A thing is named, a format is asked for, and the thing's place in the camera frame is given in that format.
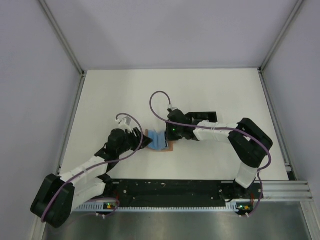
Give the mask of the brown leather card holder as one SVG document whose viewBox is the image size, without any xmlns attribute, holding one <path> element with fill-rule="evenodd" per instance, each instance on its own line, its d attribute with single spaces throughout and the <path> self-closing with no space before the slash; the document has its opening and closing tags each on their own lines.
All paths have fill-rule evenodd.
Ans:
<svg viewBox="0 0 320 240">
<path fill-rule="evenodd" d="M 172 152 L 174 145 L 172 141 L 166 139 L 166 132 L 164 130 L 156 131 L 147 129 L 146 136 L 152 140 L 147 145 L 147 148 L 155 152 Z"/>
</svg>

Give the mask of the black plastic card box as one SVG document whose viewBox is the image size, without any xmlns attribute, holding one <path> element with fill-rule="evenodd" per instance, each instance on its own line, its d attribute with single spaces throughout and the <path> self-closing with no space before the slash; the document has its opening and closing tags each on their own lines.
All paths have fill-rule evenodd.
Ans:
<svg viewBox="0 0 320 240">
<path fill-rule="evenodd" d="M 185 115 L 187 118 L 194 121 L 208 121 L 210 123 L 217 123 L 218 117 L 215 111 L 205 111 L 205 112 L 188 112 Z"/>
</svg>

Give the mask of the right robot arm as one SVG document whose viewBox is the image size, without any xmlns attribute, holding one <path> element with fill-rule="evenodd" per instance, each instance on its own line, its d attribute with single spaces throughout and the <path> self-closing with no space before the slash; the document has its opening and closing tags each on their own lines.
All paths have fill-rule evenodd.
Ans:
<svg viewBox="0 0 320 240">
<path fill-rule="evenodd" d="M 166 140 L 216 141 L 230 144 L 241 163 L 232 185 L 222 189 L 224 198 L 245 198 L 252 191 L 258 169 L 273 141 L 251 119 L 235 124 L 218 123 L 216 112 L 188 112 L 169 108 Z"/>
</svg>

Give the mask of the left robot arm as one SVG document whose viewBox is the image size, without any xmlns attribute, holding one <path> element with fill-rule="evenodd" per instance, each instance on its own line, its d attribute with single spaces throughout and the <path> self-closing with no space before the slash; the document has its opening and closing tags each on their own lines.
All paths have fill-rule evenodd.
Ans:
<svg viewBox="0 0 320 240">
<path fill-rule="evenodd" d="M 112 130 L 106 144 L 90 160 L 61 175 L 49 174 L 43 180 L 31 212 L 51 227 L 61 227 L 80 205 L 96 197 L 109 198 L 114 187 L 107 173 L 121 155 L 144 149 L 152 141 L 137 127 Z"/>
</svg>

